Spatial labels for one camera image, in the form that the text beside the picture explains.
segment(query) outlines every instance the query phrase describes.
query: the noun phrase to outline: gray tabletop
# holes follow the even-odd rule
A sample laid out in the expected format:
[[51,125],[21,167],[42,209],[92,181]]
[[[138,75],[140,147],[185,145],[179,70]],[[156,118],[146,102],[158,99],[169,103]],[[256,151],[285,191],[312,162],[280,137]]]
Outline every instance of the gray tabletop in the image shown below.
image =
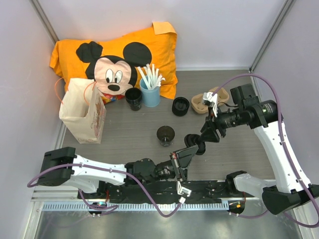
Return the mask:
[[[247,71],[179,71],[176,97],[182,96],[190,101],[193,96],[242,73]],[[225,89],[229,92],[233,87],[250,82],[249,78],[241,78]],[[191,107],[185,116],[177,117],[171,106],[172,100],[163,97],[157,107],[142,106],[137,112],[130,109],[125,99],[106,104],[101,144],[79,144],[67,130],[63,146],[75,147],[77,154],[105,163],[119,164],[150,158],[156,164],[169,160],[171,152],[185,148],[185,135],[200,133],[206,117],[197,114]],[[169,147],[162,147],[156,137],[157,129],[162,125],[169,125],[175,131],[173,144]],[[228,129],[226,137],[219,143],[206,143],[206,153],[193,158],[188,178],[223,180],[227,174],[238,170],[262,179],[274,179],[261,143],[245,125]]]

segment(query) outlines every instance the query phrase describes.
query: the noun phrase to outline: paper bag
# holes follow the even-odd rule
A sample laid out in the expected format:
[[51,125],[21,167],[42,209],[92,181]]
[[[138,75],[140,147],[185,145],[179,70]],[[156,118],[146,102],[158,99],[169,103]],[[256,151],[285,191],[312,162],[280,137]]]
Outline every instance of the paper bag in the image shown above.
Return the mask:
[[61,102],[59,117],[79,143],[101,143],[106,109],[93,83],[71,78]]

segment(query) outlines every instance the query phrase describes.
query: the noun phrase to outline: orange bag handle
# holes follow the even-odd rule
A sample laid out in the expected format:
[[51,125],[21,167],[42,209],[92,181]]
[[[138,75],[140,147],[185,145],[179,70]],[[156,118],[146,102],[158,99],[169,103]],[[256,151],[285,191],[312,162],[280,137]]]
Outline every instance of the orange bag handle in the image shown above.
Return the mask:
[[54,84],[54,91],[55,91],[55,95],[57,96],[57,98],[58,98],[58,99],[60,100],[60,102],[63,104],[61,98],[60,98],[59,95],[58,95],[58,92],[56,91],[56,86],[57,86],[58,82],[59,82],[61,79],[63,79],[63,77],[61,77],[59,80],[57,80],[57,81],[55,82],[55,84]]
[[93,89],[94,89],[94,87],[95,87],[95,84],[96,84],[96,81],[90,83],[90,84],[85,88],[85,90],[84,90],[84,92],[83,92],[83,98],[84,98],[85,102],[88,104],[88,106],[89,106],[90,104],[88,103],[88,101],[87,101],[86,98],[85,98],[85,92],[86,92],[86,89],[87,89],[90,85],[92,85],[92,84],[94,84],[94,86],[92,87],[92,91],[93,91]]

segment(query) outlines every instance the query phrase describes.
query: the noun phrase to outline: blue cup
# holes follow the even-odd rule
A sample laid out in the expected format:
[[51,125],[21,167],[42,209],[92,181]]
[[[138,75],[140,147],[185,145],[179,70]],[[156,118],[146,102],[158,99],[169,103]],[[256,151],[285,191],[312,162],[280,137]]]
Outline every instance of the blue cup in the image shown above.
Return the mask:
[[160,87],[156,86],[148,90],[143,78],[140,80],[140,89],[142,92],[142,101],[146,107],[155,107],[160,103]]

